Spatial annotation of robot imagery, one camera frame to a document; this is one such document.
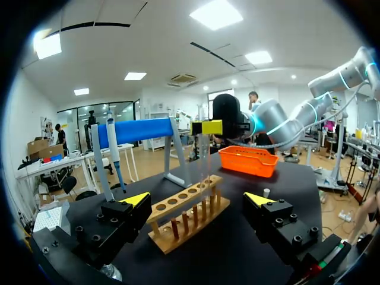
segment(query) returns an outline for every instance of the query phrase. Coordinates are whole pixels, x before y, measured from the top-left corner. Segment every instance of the orange plastic tray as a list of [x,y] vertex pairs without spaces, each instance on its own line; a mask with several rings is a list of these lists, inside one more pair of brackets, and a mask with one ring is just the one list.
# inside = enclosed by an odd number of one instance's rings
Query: orange plastic tray
[[278,161],[278,156],[267,150],[234,145],[220,150],[219,155],[223,168],[262,177],[271,177]]

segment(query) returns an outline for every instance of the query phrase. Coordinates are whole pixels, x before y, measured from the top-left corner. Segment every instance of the white cable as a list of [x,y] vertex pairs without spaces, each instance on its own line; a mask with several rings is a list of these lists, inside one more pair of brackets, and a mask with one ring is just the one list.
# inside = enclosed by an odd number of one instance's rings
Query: white cable
[[294,141],[298,135],[304,131],[305,129],[308,129],[314,125],[317,125],[317,124],[320,124],[320,123],[323,123],[325,121],[328,121],[330,120],[331,118],[339,115],[349,104],[350,102],[355,98],[356,94],[359,92],[359,90],[364,86],[364,85],[367,85],[369,84],[367,81],[364,81],[362,83],[359,84],[358,88],[356,89],[356,91],[354,92],[354,94],[352,95],[352,97],[350,98],[350,100],[347,101],[347,103],[335,114],[332,114],[330,117],[327,117],[325,119],[322,119],[318,122],[314,122],[314,123],[311,123],[310,125],[307,125],[307,126],[304,126],[302,129],[300,129],[295,135],[293,138],[291,138],[290,140],[287,140],[287,141],[284,141],[284,142],[279,142],[278,144],[270,144],[270,145],[249,145],[249,144],[244,144],[242,142],[238,142],[238,141],[235,141],[235,140],[232,140],[230,138],[228,138],[227,140],[232,143],[232,144],[236,144],[236,145],[239,145],[239,146],[242,146],[242,147],[251,147],[251,148],[276,148],[276,147],[282,147],[283,145],[286,145],[288,143],[291,143],[292,141]]

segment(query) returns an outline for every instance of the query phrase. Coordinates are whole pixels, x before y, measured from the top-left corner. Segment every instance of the cardboard box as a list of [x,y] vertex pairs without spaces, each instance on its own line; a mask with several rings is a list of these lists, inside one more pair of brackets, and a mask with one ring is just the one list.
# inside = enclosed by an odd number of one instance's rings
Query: cardboard box
[[38,153],[40,150],[49,146],[49,140],[38,140],[28,142],[28,154]]
[[57,156],[58,154],[62,155],[62,158],[64,158],[64,147],[62,144],[53,145],[39,151],[39,157],[42,159]]

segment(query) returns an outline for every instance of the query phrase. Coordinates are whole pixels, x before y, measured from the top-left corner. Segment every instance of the robotic arm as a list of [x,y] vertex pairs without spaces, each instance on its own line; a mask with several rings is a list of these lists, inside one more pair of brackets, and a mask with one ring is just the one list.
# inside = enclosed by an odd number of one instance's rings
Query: robotic arm
[[228,138],[246,138],[265,132],[272,143],[279,143],[277,147],[280,150],[286,150],[297,143],[304,127],[317,124],[318,118],[333,105],[331,92],[350,89],[366,80],[369,81],[374,98],[380,100],[379,70],[371,53],[365,47],[361,47],[353,59],[309,82],[313,99],[298,106],[289,118],[274,99],[261,104],[254,113],[242,113],[244,119],[239,119],[239,114],[227,117],[218,110],[222,106],[217,100],[221,96],[219,95],[214,99],[214,119],[224,121],[223,137],[229,135]]

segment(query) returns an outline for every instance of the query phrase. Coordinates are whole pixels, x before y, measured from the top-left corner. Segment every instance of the air conditioning unit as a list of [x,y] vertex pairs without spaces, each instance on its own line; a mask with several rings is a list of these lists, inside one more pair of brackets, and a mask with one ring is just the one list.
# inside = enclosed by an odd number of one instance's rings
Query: air conditioning unit
[[170,79],[170,83],[173,84],[188,84],[193,81],[197,80],[197,78],[194,75],[187,74],[187,73],[180,73]]

